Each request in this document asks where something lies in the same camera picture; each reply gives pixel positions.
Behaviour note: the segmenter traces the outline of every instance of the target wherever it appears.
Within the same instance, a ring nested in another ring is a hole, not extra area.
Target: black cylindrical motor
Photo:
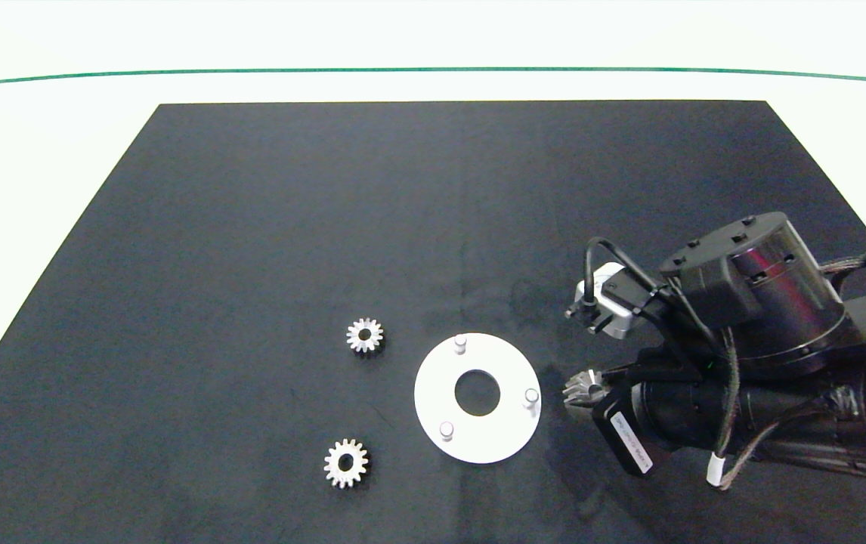
[[[689,242],[660,269],[712,330],[732,327],[743,379],[821,368],[812,357],[844,333],[845,309],[780,212],[750,216]]]
[[[745,383],[728,452],[737,453],[772,418],[843,387],[847,414],[821,414],[782,426],[757,459],[866,476],[866,356],[831,360],[820,372],[781,382]],[[724,414],[720,382],[642,382],[632,394],[640,427],[656,444],[712,449]]]

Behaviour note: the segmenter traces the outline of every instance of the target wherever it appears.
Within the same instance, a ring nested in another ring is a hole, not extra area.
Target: green line
[[[866,82],[866,76],[839,73],[785,72],[736,68],[665,68],[665,66],[406,66],[406,68],[202,68],[178,70],[126,70],[121,72],[56,73],[52,76],[8,77],[0,83],[42,82],[46,79],[77,79],[108,76],[170,76],[175,73],[380,73],[380,72],[681,72],[743,73],[754,76],[818,77]]]

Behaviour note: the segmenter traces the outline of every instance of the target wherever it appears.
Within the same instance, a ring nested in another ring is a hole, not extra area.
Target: white label
[[[620,441],[624,442],[624,447],[631,454],[631,458],[634,459],[638,468],[641,469],[641,473],[647,472],[654,465],[654,462],[651,461],[651,457],[648,457],[645,447],[641,445],[638,437],[634,436],[634,430],[631,430],[631,426],[627,424],[627,420],[624,419],[624,415],[620,411],[611,417],[611,424],[614,426],[615,431],[617,431]]]

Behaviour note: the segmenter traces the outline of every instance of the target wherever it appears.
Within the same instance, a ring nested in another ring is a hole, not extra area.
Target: black motor housing
[[[660,269],[712,330],[732,327],[743,379],[795,378],[840,334],[846,311],[781,212],[734,221],[689,242]]]

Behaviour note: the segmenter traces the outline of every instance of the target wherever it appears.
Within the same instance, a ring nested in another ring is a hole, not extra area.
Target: gear hole
[[[472,369],[456,380],[453,395],[465,413],[485,416],[492,413],[499,403],[499,385],[487,372]]]
[[[353,456],[349,454],[343,454],[339,457],[339,469],[340,471],[347,472],[350,468],[353,468]]]

